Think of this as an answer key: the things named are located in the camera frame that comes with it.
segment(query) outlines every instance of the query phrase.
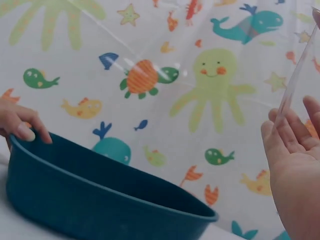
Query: white surface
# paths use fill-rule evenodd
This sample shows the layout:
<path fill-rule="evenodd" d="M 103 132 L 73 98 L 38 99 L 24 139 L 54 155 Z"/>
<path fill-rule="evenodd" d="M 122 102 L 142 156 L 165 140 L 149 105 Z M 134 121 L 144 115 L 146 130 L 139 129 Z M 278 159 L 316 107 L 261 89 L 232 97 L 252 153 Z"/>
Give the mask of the white surface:
<path fill-rule="evenodd" d="M 2 240 L 70 240 L 34 224 L 20 216 L 12 209 L 6 196 L 7 166 L 9 151 L 4 138 L 0 138 L 0 239 Z M 210 225 L 201 240 L 241 240 L 242 238 L 229 233 L 215 225 Z"/>

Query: teal plastic basin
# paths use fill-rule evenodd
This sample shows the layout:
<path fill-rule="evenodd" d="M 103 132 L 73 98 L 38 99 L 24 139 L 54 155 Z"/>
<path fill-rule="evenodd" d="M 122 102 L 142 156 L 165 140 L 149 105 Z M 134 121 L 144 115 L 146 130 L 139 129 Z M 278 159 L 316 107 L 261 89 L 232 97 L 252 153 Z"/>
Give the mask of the teal plastic basin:
<path fill-rule="evenodd" d="M 218 220 L 182 188 L 50 135 L 10 136 L 6 193 L 30 220 L 79 240 L 198 240 Z"/>

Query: teal whale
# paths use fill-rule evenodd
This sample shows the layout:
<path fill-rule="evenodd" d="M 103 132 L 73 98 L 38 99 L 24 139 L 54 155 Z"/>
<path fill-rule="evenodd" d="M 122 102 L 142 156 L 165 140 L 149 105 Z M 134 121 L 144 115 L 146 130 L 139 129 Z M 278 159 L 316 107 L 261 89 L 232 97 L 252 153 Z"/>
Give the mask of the teal whale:
<path fill-rule="evenodd" d="M 92 148 L 92 150 L 98 154 L 104 155 L 119 163 L 129 165 L 131 160 L 131 149 L 122 140 L 115 137 L 106 137 L 105 135 L 112 127 L 109 123 L 105 126 L 105 122 L 100 123 L 100 129 L 93 130 L 93 134 L 100 137 L 100 141 Z"/>
<path fill-rule="evenodd" d="M 277 30 L 284 23 L 283 18 L 273 11 L 256 12 L 257 7 L 251 7 L 248 4 L 244 4 L 244 7 L 240 7 L 240 9 L 250 12 L 251 16 L 228 29 L 220 26 L 229 19 L 228 16 L 221 20 L 212 18 L 210 21 L 213 23 L 213 32 L 220 37 L 240 41 L 245 45 L 260 34 Z"/>

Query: orange turtle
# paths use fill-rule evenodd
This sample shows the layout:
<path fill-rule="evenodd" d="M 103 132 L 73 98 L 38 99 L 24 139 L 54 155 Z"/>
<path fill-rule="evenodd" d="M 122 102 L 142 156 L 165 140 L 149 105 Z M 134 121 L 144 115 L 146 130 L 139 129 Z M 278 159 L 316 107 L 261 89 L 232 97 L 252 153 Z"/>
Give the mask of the orange turtle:
<path fill-rule="evenodd" d="M 163 67 L 156 71 L 150 60 L 144 59 L 137 62 L 130 71 L 126 71 L 127 78 L 120 83 L 120 89 L 128 91 L 124 95 L 126 99 L 131 94 L 138 94 L 139 99 L 146 97 L 146 92 L 155 96 L 158 89 L 155 87 L 157 83 L 171 84 L 177 80 L 179 70 L 173 67 Z"/>

